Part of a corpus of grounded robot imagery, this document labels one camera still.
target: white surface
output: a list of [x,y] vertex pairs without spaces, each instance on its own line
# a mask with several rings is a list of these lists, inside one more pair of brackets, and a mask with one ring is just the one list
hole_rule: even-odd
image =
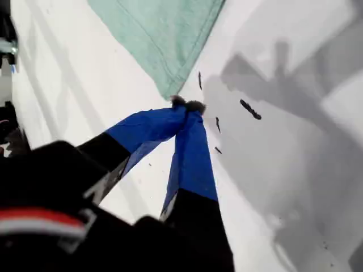
[[[363,6],[226,1],[180,93],[208,106],[238,271],[349,271],[363,239],[363,7],[355,5]],[[168,106],[86,0],[13,0],[12,15],[21,41],[13,99],[32,147],[78,145],[136,111]],[[160,145],[102,206],[131,223],[158,217],[173,150],[173,141]]]

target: white stripe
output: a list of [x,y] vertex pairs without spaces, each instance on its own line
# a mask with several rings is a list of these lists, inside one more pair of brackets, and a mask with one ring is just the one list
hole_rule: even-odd
[[84,227],[69,226],[44,219],[0,220],[0,235],[29,232],[72,236],[80,239],[86,237],[86,229]]

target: black object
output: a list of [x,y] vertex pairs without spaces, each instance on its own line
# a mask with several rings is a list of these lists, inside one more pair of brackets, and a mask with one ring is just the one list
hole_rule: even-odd
[[218,130],[220,131],[221,133],[221,128],[220,128],[220,119],[218,117],[216,117],[216,125],[217,125],[217,128]]
[[71,241],[46,233],[0,234],[2,266],[37,271],[94,271],[115,265],[122,265],[123,271],[234,271],[217,201],[179,190],[164,222],[145,217],[133,226],[94,205],[97,195],[104,197],[115,184],[112,173],[119,177],[129,155],[112,137],[101,134],[78,148],[56,142],[0,161],[0,209],[46,207],[85,223],[81,212],[87,210],[95,218],[72,252],[61,246]]
[[214,149],[217,150],[218,153],[222,154],[222,151],[218,147],[215,147]]
[[5,138],[17,127],[15,108],[7,101],[5,106],[0,108],[0,145],[7,143]]
[[199,88],[202,90],[202,75],[200,72],[198,73],[198,80],[199,80]]
[[243,99],[241,99],[240,101],[240,104],[246,109],[246,110],[248,110],[248,112],[250,113],[250,114],[252,114],[252,116],[255,118],[255,119],[257,119],[257,120],[261,120],[262,119],[262,117],[261,117],[261,115],[259,115],[258,113],[256,113],[252,108],[251,108],[251,106],[249,105],[249,103],[247,103],[247,102],[245,102]]
[[0,68],[2,67],[3,57],[7,58],[9,65],[16,64],[18,51],[18,35],[16,34],[10,13],[0,12]]

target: green towel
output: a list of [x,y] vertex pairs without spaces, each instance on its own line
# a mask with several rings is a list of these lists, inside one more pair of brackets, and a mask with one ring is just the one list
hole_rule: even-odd
[[88,2],[168,99],[187,80],[224,0]]

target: red stripe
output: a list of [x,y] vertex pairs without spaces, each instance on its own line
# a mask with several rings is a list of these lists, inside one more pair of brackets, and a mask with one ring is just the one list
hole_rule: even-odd
[[67,214],[42,208],[18,208],[0,210],[0,220],[36,218],[59,222],[72,226],[83,226],[84,224]]

